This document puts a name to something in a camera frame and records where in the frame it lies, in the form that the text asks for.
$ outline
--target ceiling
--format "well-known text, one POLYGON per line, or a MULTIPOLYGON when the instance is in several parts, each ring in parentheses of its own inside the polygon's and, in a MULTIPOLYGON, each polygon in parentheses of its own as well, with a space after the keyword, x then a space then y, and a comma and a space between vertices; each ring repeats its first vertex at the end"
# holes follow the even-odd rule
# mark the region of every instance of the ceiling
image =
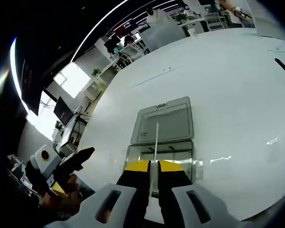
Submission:
MULTIPOLYGON (((17 33, 16 67, 18 76, 21 75, 25 59, 26 64, 32 69, 33 75, 41 79, 43 86, 47 86, 53 76, 69 63, 78 46, 95 24, 121 1, 104 0, 95 4, 93 1, 76 0, 63 5, 28 7, 27 18, 23 19, 25 23, 17 33)), ((120 25, 120 21, 125 22, 129 18, 137 17, 147 7, 155 7, 162 3, 165 4, 160 7, 161 9, 176 3, 183 4, 181 0, 128 0, 93 31, 76 58, 93 46, 100 36, 120 25)), ((138 22, 144 17, 146 15, 142 15, 134 21, 138 22)))

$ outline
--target gray storage box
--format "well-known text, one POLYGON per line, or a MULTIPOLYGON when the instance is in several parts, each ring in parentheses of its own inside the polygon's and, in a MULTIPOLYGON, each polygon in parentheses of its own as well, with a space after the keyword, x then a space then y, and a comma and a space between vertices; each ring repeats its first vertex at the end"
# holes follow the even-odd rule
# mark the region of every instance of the gray storage box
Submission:
MULTIPOLYGON (((138 112, 131 144, 128 147, 124 169, 131 163, 153 160, 156 124, 159 123, 156 160, 180 164, 191 182, 194 182, 192 162, 195 159, 192 143, 193 121, 188 97, 142 109, 138 112)), ((157 168, 151 167, 151 179, 157 190, 157 168)))

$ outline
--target window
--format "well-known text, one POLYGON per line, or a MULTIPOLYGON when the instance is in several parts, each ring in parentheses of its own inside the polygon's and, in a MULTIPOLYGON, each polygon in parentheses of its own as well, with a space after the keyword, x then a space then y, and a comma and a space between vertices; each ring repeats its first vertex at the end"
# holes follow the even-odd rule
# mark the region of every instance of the window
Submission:
POLYGON ((90 79, 75 63, 68 64, 54 77, 54 81, 73 98, 83 90, 90 79))
POLYGON ((53 140, 53 132, 55 129, 56 121, 59 120, 54 114, 56 102, 53 101, 45 92, 42 92, 38 116, 32 111, 27 115, 27 120, 45 137, 53 140))

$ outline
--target office room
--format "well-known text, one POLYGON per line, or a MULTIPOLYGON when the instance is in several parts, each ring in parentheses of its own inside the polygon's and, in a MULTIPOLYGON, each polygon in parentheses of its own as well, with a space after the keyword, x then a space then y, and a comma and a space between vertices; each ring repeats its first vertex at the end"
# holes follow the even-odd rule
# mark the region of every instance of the office room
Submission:
POLYGON ((284 221, 279 4, 30 7, 6 12, 14 29, 0 58, 0 167, 13 218, 36 227, 284 221))

